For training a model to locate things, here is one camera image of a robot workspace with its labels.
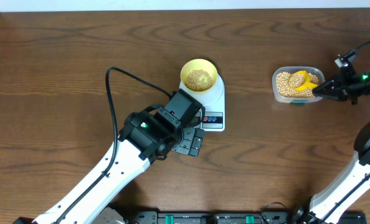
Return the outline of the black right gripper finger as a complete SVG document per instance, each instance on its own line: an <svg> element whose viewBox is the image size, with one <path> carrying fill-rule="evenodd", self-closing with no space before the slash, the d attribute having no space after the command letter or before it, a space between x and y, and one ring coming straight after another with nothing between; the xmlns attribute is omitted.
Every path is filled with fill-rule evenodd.
<svg viewBox="0 0 370 224"><path fill-rule="evenodd" d="M328 100L340 101L337 91L313 90L315 96L322 97Z"/></svg>
<svg viewBox="0 0 370 224"><path fill-rule="evenodd" d="M313 93L339 93L341 81L337 78L325 81L312 90Z"/></svg>

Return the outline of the yellow plastic scoop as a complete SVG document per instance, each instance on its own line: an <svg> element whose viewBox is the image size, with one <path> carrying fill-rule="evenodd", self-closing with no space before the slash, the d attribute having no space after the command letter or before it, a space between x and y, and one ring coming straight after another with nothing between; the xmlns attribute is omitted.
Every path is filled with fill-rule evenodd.
<svg viewBox="0 0 370 224"><path fill-rule="evenodd" d="M311 81L311 78L306 70L300 70L295 72L288 81L288 85L291 89L301 92L304 90L312 90L318 85Z"/></svg>

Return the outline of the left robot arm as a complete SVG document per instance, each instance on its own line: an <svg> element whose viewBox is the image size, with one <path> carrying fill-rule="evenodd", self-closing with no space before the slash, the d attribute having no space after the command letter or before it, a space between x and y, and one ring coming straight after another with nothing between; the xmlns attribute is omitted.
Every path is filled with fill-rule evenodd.
<svg viewBox="0 0 370 224"><path fill-rule="evenodd" d="M121 129L113 128L113 144L105 157L56 205L36 218L16 223L92 223L111 200L154 161L185 149L197 156L204 137L199 124L205 107L184 90L167 105L133 112Z"/></svg>

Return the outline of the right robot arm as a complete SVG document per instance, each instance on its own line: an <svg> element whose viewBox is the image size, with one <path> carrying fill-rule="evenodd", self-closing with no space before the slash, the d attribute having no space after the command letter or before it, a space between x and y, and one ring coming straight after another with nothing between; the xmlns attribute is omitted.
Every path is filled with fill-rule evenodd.
<svg viewBox="0 0 370 224"><path fill-rule="evenodd" d="M357 74L351 61L356 51L335 61L340 74L313 89L313 94L335 101L358 102L370 95L370 72ZM354 142L354 154L348 165L324 190L310 198L293 215L290 223L338 223L342 214L370 189L370 122L360 130Z"/></svg>

